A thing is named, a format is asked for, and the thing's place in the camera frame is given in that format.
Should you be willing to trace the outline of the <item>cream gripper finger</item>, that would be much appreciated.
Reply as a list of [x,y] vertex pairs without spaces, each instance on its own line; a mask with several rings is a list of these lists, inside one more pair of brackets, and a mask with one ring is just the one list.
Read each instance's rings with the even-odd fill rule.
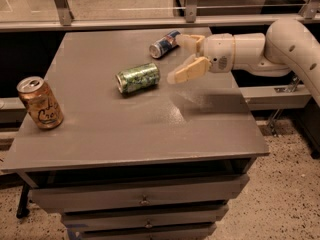
[[194,80],[205,75],[210,67],[211,62],[208,58],[191,55],[168,74],[167,81],[169,84],[177,84]]

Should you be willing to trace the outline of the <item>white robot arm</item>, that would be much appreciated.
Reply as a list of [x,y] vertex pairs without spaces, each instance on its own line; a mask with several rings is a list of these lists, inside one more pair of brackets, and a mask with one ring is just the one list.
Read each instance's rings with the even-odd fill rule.
[[179,34],[176,42],[191,55],[168,74],[170,84],[194,80],[208,72],[245,70],[263,77],[294,72],[320,105],[320,43],[296,20],[277,20],[264,34]]

